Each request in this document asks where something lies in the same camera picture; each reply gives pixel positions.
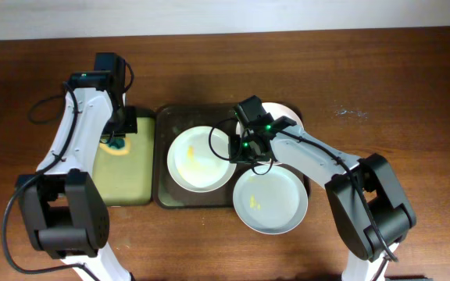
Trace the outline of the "green and yellow sponge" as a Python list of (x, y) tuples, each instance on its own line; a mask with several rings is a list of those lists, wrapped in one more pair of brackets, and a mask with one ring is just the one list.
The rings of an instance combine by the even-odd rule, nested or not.
[(113, 137), (110, 142), (101, 140), (99, 147), (110, 155), (128, 155), (131, 150), (131, 139), (129, 137)]

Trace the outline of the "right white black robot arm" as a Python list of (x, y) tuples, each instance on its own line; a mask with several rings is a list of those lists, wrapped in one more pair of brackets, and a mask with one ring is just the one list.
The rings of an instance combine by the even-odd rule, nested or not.
[(273, 118), (256, 96), (233, 110), (243, 131), (230, 138), (230, 162), (277, 161), (320, 185), (349, 249), (341, 278), (383, 280), (388, 265), (398, 260), (395, 250), (416, 225), (416, 213), (387, 159), (332, 148), (293, 119)]

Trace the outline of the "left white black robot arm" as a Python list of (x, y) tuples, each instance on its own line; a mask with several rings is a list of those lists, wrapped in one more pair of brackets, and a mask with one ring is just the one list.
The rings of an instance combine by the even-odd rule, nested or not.
[[(72, 73), (64, 82), (64, 112), (52, 146), (34, 173), (18, 176), (3, 215), (2, 249), (16, 271), (37, 275), (74, 269), (83, 280), (134, 278), (108, 244), (109, 212), (92, 179), (101, 139), (138, 131), (135, 110), (125, 98), (133, 80), (125, 59), (99, 52), (92, 71)], [(61, 265), (37, 270), (14, 262), (7, 241), (14, 204), (31, 246)]]

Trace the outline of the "white plate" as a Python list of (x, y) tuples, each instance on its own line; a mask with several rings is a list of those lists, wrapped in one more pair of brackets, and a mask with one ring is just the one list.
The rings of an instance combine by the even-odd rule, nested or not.
[(173, 140), (168, 150), (166, 163), (171, 178), (194, 193), (221, 188), (237, 167), (224, 159), (228, 144), (228, 135), (210, 126), (185, 130)]
[[(276, 103), (276, 102), (263, 102), (262, 106), (267, 113), (271, 114), (271, 116), (273, 117), (274, 120), (278, 119), (282, 116), (286, 116), (289, 119), (294, 120), (299, 126), (304, 128), (302, 119), (300, 118), (300, 116), (295, 111), (293, 111), (291, 108), (287, 107), (286, 105), (283, 105), (281, 103)], [(241, 128), (240, 123), (237, 122), (235, 133), (237, 135), (241, 135), (242, 131), (243, 131), (243, 129)], [(270, 160), (268, 160), (266, 162), (258, 161), (258, 163), (261, 165), (269, 165)], [(279, 165), (279, 164), (280, 163), (278, 161), (273, 162), (273, 165)]]

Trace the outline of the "light grey plate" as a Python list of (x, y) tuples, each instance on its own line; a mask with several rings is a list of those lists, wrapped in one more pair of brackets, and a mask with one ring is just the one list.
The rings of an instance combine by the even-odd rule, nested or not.
[(308, 209), (302, 180), (280, 165), (257, 166), (244, 172), (233, 192), (234, 210), (256, 232), (278, 235), (298, 226)]

